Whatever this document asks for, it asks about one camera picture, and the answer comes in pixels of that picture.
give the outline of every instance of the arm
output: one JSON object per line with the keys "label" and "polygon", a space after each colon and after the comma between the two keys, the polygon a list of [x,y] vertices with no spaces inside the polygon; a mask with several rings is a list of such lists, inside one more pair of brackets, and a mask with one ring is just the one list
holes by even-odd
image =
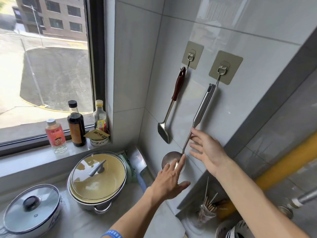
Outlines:
{"label": "arm", "polygon": [[123,238],[142,238],[159,206],[164,200],[173,199],[189,185],[189,181],[178,184],[180,172],[185,164],[183,155],[178,166],[176,159],[160,171],[152,186],[147,188],[141,199],[122,216],[110,230],[116,230]]}
{"label": "arm", "polygon": [[200,153],[190,154],[201,160],[220,182],[256,238],[309,238],[265,197],[217,140],[194,128],[192,133],[192,140],[198,144],[190,146]]}

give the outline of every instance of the wooden handle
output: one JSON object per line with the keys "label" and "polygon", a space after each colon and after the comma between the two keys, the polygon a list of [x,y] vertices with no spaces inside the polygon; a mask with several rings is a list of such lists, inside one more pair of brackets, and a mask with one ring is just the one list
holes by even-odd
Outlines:
{"label": "wooden handle", "polygon": [[184,80],[185,80],[185,74],[186,74],[186,68],[183,67],[180,72],[179,72],[179,75],[177,77],[177,80],[176,80],[176,84],[175,84],[175,89],[174,89],[174,94],[172,96],[172,100],[173,101],[176,101],[177,100],[177,96],[180,92],[180,89],[182,88],[182,85],[184,83]]}

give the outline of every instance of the bottle label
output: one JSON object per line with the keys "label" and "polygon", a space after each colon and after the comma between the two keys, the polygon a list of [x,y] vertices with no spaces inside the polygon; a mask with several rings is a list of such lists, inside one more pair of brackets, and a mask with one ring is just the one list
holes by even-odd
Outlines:
{"label": "bottle label", "polygon": [[98,120],[96,128],[102,130],[103,132],[106,132],[106,130],[107,130],[107,120],[106,119]]}
{"label": "bottle label", "polygon": [[79,124],[69,124],[70,136],[75,144],[81,144],[81,133]]}
{"label": "bottle label", "polygon": [[61,126],[56,129],[47,129],[46,134],[51,146],[60,146],[66,142],[64,132]]}

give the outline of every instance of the yellow bottle cap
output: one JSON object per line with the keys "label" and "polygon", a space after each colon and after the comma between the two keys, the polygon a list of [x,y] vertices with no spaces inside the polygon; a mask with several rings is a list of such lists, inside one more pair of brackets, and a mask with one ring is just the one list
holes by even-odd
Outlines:
{"label": "yellow bottle cap", "polygon": [[103,106],[103,101],[102,100],[96,100],[96,106],[97,107],[102,107]]}

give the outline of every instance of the black bottle cap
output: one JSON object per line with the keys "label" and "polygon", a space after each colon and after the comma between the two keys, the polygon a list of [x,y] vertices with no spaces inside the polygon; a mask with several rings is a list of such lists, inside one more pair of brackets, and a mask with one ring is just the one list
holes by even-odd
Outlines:
{"label": "black bottle cap", "polygon": [[68,101],[68,106],[69,106],[70,108],[76,108],[76,107],[77,107],[77,101],[75,101],[75,100],[69,100],[69,101]]}

